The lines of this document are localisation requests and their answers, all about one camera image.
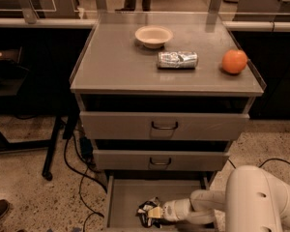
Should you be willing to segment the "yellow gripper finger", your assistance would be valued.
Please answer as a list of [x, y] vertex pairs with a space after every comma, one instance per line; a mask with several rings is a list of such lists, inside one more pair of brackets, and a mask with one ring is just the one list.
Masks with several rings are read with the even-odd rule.
[[155, 207], [148, 211], [148, 218], [163, 218], [163, 208]]

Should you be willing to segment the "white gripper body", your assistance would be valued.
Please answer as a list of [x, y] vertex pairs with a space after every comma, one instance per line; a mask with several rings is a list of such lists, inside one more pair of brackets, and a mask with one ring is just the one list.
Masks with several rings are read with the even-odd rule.
[[162, 205], [162, 217], [171, 222], [186, 220], [190, 213], [188, 198], [167, 201]]

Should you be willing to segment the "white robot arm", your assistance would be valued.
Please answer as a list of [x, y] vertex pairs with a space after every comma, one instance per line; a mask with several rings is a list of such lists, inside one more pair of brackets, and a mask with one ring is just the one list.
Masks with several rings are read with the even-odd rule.
[[225, 212], [225, 232], [283, 232], [290, 229], [290, 185], [269, 172], [243, 165], [231, 172], [224, 191], [197, 189], [188, 198], [146, 204], [143, 220], [208, 224]]

